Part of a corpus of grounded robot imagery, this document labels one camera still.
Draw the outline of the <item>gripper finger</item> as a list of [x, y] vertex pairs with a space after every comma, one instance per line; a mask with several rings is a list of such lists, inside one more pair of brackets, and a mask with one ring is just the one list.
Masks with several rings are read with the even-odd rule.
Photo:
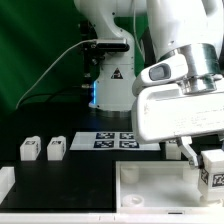
[[197, 155], [191, 147], [192, 138], [190, 136], [178, 137], [176, 141], [181, 153], [188, 159], [190, 168], [202, 169], [204, 166], [203, 157]]

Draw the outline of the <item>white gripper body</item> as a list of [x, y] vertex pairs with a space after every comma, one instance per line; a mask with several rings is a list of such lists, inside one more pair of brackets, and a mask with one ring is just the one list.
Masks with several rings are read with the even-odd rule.
[[132, 128], [140, 144], [224, 132], [224, 79], [217, 90], [183, 95], [177, 84], [145, 88], [132, 107]]

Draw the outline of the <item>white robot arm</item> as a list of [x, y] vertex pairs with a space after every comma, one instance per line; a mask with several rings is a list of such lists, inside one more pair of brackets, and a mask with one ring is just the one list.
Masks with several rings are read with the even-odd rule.
[[[100, 74], [90, 106], [103, 114], [130, 114], [140, 144], [177, 142], [191, 166], [204, 161], [192, 149], [198, 136], [224, 132], [223, 0], [74, 0], [93, 26], [90, 49], [100, 53]], [[117, 17], [145, 15], [146, 53], [155, 61], [134, 71], [134, 38]]]

